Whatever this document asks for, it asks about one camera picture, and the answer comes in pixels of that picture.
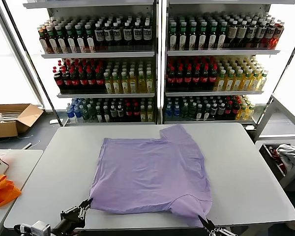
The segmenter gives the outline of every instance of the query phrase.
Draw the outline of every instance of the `display shelf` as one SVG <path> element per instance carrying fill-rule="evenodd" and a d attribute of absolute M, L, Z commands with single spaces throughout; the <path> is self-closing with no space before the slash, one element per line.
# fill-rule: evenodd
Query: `display shelf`
<path fill-rule="evenodd" d="M 154 52 L 111 52 L 111 53 L 55 53 L 42 54 L 46 59 L 50 58 L 143 58 L 153 57 Z"/>
<path fill-rule="evenodd" d="M 226 96 L 226 95 L 246 95 L 262 94 L 263 91 L 208 91 L 208 92 L 166 92 L 167 97 L 182 96 Z"/>
<path fill-rule="evenodd" d="M 182 120 L 182 121 L 165 121 L 164 124 L 196 124 L 196 123 L 240 123 L 242 125 L 256 125 L 256 123 L 253 120 L 200 120 L 200 121 L 188 121 L 188 120 Z"/>
<path fill-rule="evenodd" d="M 62 0 L 46 2 L 29 2 L 23 6 L 27 9 L 35 8 L 62 8 L 62 7 L 88 7 L 88 6 L 132 6 L 152 5 L 153 0 Z"/>
<path fill-rule="evenodd" d="M 193 51 L 167 51 L 170 57 L 175 56 L 214 56 L 214 55 L 275 55 L 280 50 L 243 49 L 243 50 L 193 50 Z"/>
<path fill-rule="evenodd" d="M 58 98 L 124 98 L 124 97 L 155 97 L 155 93 L 120 93 L 120 94 L 61 94 L 57 95 Z"/>
<path fill-rule="evenodd" d="M 169 0 L 169 4 L 295 4 L 295 0 Z"/>

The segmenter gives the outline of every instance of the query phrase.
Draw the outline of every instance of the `tabletop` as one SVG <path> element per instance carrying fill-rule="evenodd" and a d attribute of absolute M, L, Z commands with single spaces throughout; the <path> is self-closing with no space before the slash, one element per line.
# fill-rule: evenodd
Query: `tabletop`
<path fill-rule="evenodd" d="M 9 164 L 9 168 L 5 173 L 8 180 L 14 181 L 15 186 L 22 190 L 43 151 L 0 149 L 0 153 L 3 161 Z M 13 203 L 14 201 L 11 201 L 0 207 L 0 229 Z"/>
<path fill-rule="evenodd" d="M 171 125 L 107 125 L 58 129 L 4 222 L 54 227 L 60 212 L 89 197 L 103 138 L 159 138 Z M 199 145 L 211 185 L 208 214 L 216 225 L 250 225 L 295 220 L 295 209 L 238 123 L 184 124 Z M 89 209 L 87 230 L 187 227 L 170 213 L 111 214 Z"/>

